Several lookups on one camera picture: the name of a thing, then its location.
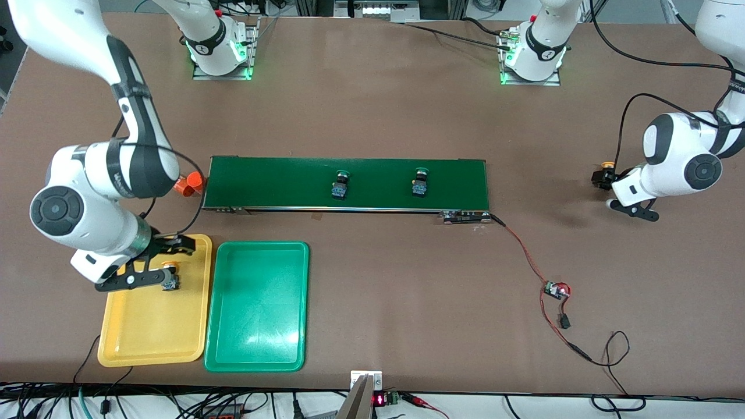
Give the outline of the yellow plastic tray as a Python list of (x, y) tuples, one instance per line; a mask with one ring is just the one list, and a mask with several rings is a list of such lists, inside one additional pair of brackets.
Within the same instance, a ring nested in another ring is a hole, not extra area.
[(192, 255), (156, 255), (175, 266), (178, 288), (145, 286), (107, 295), (98, 361), (107, 368), (190, 363), (203, 354), (212, 283), (212, 239), (191, 234)]

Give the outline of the green plastic tray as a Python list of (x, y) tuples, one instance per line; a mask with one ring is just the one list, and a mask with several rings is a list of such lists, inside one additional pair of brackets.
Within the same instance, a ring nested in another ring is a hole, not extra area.
[(295, 373), (305, 364), (310, 249), (301, 241), (218, 247), (203, 366), (211, 373)]

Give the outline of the green conveyor belt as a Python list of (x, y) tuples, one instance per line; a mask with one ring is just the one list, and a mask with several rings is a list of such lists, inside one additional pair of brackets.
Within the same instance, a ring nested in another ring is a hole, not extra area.
[[(415, 198), (412, 180), (429, 170), (428, 193)], [(332, 198), (339, 170), (350, 173), (345, 201)], [(384, 159), (214, 156), (203, 209), (423, 213), (447, 225), (489, 223), (487, 167), (477, 159)]]

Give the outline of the grey metal pole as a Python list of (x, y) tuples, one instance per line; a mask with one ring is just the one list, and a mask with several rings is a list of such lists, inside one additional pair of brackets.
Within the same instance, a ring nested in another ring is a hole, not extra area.
[(349, 391), (334, 419), (372, 419), (374, 388), (360, 379)]

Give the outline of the white lit device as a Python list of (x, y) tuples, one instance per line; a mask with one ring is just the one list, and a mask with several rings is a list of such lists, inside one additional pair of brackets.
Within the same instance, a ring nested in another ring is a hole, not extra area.
[(418, 0), (334, 0), (332, 17), (378, 19), (389, 22), (420, 21)]

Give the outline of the red clip lead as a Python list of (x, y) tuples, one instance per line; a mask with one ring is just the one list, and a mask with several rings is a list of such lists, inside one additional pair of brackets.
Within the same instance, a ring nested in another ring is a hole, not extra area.
[(426, 402), (422, 398), (412, 395), (412, 393), (400, 392), (399, 395), (402, 398), (402, 400), (404, 400), (405, 402), (415, 407), (437, 412), (438, 414), (441, 414), (442, 416), (444, 416), (445, 419), (450, 419), (450, 417), (444, 411), (432, 406), (430, 403)]

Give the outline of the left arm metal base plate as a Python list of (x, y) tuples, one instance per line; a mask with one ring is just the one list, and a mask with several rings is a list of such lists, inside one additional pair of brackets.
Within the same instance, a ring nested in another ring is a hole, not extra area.
[(498, 45), (508, 47), (506, 51), (498, 51), (499, 72), (502, 85), (511, 86), (537, 86), (537, 87), (559, 87), (560, 74), (559, 69), (562, 66), (562, 58), (567, 51), (566, 46), (558, 53), (557, 58), (544, 62), (543, 68), (547, 68), (547, 63), (553, 63), (552, 73), (547, 79), (529, 80), (524, 79), (513, 68), (517, 64), (520, 52), (520, 33), (519, 26), (510, 27), (508, 31), (501, 31), (496, 37)]

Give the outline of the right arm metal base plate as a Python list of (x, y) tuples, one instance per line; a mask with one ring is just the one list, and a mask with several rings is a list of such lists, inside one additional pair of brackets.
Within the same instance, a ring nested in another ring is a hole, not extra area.
[(213, 48), (210, 55), (200, 55), (199, 50), (188, 46), (193, 63), (195, 80), (251, 80), (259, 40), (261, 18), (255, 24), (246, 24), (222, 16), (225, 24), (225, 37)]

